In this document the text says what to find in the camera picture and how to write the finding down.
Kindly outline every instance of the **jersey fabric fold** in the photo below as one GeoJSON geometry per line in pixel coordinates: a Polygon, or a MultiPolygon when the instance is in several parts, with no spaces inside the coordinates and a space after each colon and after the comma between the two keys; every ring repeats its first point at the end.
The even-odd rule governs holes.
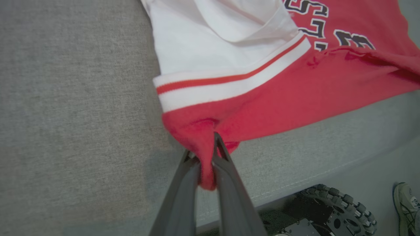
{"type": "Polygon", "coordinates": [[[420,50],[396,0],[144,0],[167,130],[214,189],[213,132],[229,152],[420,89],[420,50]]]}

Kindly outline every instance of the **fabric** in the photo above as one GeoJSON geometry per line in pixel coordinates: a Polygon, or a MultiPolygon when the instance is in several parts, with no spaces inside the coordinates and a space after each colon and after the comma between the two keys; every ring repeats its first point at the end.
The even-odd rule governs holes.
{"type": "Polygon", "coordinates": [[[214,131],[232,152],[420,88],[420,51],[394,0],[144,4],[163,122],[200,158],[206,189],[215,187],[214,131]]]}
{"type": "Polygon", "coordinates": [[[416,213],[415,217],[415,230],[416,234],[420,235],[420,214],[418,214],[418,212],[416,213]]]}
{"type": "MultiPolygon", "coordinates": [[[[419,2],[404,1],[419,35],[419,2]]],[[[3,0],[0,19],[0,235],[147,236],[184,148],[162,124],[141,3],[3,0]]],[[[419,124],[410,92],[244,141],[232,159],[260,206],[389,153],[419,124]]],[[[199,188],[197,226],[218,216],[217,193],[199,188]]]]}
{"type": "Polygon", "coordinates": [[[410,186],[405,182],[397,184],[394,187],[393,200],[399,217],[399,234],[409,236],[409,232],[412,232],[418,236],[416,215],[420,204],[410,186]]]}

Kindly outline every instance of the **floor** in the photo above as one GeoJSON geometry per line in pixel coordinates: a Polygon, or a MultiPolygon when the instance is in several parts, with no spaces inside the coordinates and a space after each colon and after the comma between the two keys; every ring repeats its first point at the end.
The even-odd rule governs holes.
{"type": "Polygon", "coordinates": [[[378,222],[376,235],[398,235],[398,216],[394,210],[392,187],[406,182],[420,197],[420,137],[393,152],[371,160],[323,184],[339,189],[362,202],[378,222]]]}

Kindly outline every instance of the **white stripe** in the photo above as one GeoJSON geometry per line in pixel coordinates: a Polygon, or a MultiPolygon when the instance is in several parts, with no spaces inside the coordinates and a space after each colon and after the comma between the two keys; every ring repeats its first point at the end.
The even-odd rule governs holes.
{"type": "Polygon", "coordinates": [[[218,70],[215,71],[193,71],[193,72],[178,72],[178,73],[171,73],[166,75],[160,75],[153,79],[153,84],[155,87],[162,86],[164,84],[169,84],[178,81],[187,81],[187,80],[195,80],[195,79],[206,79],[206,78],[217,78],[217,77],[224,77],[224,76],[232,76],[232,75],[239,75],[239,74],[246,74],[251,71],[258,69],[259,67],[266,64],[269,60],[273,59],[275,56],[280,54],[281,52],[287,50],[295,43],[297,43],[302,37],[304,36],[302,31],[299,33],[285,45],[278,48],[276,51],[269,54],[266,58],[255,63],[252,66],[247,66],[246,68],[235,68],[235,69],[226,69],[226,70],[218,70]]]}
{"type": "Polygon", "coordinates": [[[304,39],[283,57],[247,79],[223,84],[186,87],[162,93],[159,95],[159,99],[163,112],[205,102],[220,101],[245,94],[282,72],[294,61],[299,59],[299,57],[303,56],[310,48],[311,44],[309,40],[304,39]]]}

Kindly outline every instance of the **shoelace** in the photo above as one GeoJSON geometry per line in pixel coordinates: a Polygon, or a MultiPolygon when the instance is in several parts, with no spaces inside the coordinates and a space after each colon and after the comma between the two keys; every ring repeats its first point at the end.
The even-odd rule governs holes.
{"type": "Polygon", "coordinates": [[[417,198],[414,198],[414,199],[411,201],[411,205],[413,205],[413,207],[417,208],[417,210],[418,210],[418,209],[420,209],[420,203],[419,203],[419,201],[417,200],[417,198]]]}

